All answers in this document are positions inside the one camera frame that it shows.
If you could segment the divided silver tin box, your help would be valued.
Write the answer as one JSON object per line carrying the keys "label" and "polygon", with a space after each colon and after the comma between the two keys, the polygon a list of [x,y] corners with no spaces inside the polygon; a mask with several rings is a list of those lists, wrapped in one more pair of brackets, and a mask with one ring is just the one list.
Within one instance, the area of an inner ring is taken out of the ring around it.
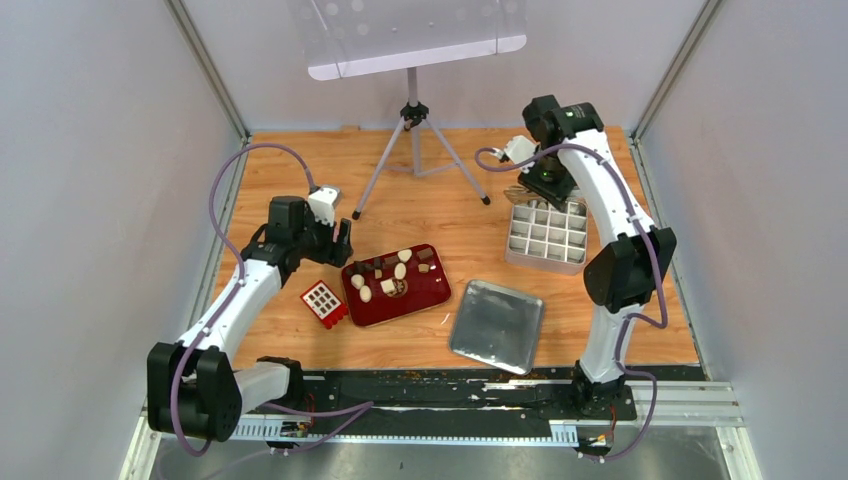
{"label": "divided silver tin box", "polygon": [[533,200],[513,205],[506,239],[507,263],[576,276],[587,263],[588,210],[568,199],[564,211]]}

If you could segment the steel tongs with white hinge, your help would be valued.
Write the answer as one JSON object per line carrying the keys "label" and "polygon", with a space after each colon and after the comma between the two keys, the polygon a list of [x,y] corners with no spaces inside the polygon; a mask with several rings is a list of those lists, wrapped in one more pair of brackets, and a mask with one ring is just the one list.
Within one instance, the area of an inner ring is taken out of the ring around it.
{"label": "steel tongs with white hinge", "polygon": [[512,185],[503,190],[505,198],[513,205],[526,205],[532,202],[545,202],[546,199],[521,185]]}

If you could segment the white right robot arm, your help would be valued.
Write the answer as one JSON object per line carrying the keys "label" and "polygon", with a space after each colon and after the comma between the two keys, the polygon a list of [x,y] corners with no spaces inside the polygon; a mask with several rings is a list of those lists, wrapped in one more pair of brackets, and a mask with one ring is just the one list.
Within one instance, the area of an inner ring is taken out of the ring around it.
{"label": "white right robot arm", "polygon": [[595,220],[601,249],[583,273],[593,316],[573,400],[583,408],[609,403],[624,388],[634,321],[644,319],[651,298],[665,300],[662,282],[677,238],[656,227],[632,193],[592,104],[562,106],[545,95],[533,98],[522,118],[531,147],[515,160],[519,184],[559,209],[578,190]]}

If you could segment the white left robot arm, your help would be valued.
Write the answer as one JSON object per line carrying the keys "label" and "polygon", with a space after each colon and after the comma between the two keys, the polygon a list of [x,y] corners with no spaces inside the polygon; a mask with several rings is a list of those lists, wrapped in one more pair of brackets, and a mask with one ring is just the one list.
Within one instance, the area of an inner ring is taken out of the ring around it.
{"label": "white left robot arm", "polygon": [[277,196],[268,220],[238,253],[237,267],[209,309],[173,343],[149,352],[147,421],[154,431],[223,442],[240,417],[300,389],[298,362],[263,357],[236,371],[231,358],[264,307],[304,260],[344,266],[353,253],[351,222],[338,220],[342,193],[332,186],[307,197]]}

